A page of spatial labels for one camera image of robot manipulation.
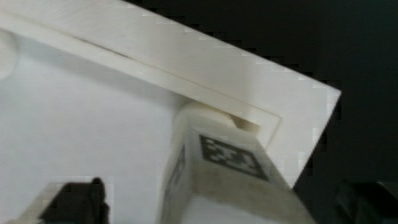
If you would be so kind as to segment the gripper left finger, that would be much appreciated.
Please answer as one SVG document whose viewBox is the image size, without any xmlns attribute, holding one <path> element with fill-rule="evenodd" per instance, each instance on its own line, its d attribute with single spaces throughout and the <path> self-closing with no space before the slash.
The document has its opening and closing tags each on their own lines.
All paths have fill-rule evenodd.
<svg viewBox="0 0 398 224">
<path fill-rule="evenodd" d="M 38 215 L 40 224 L 110 224 L 104 198 L 99 177 L 85 183 L 65 183 Z"/>
</svg>

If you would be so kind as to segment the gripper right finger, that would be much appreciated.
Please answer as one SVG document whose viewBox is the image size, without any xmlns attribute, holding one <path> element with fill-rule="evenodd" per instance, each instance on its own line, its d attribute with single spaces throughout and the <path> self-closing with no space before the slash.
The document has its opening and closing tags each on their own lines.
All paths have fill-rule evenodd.
<svg viewBox="0 0 398 224">
<path fill-rule="evenodd" d="M 335 191 L 337 224 L 398 224 L 398 183 L 348 182 Z"/>
</svg>

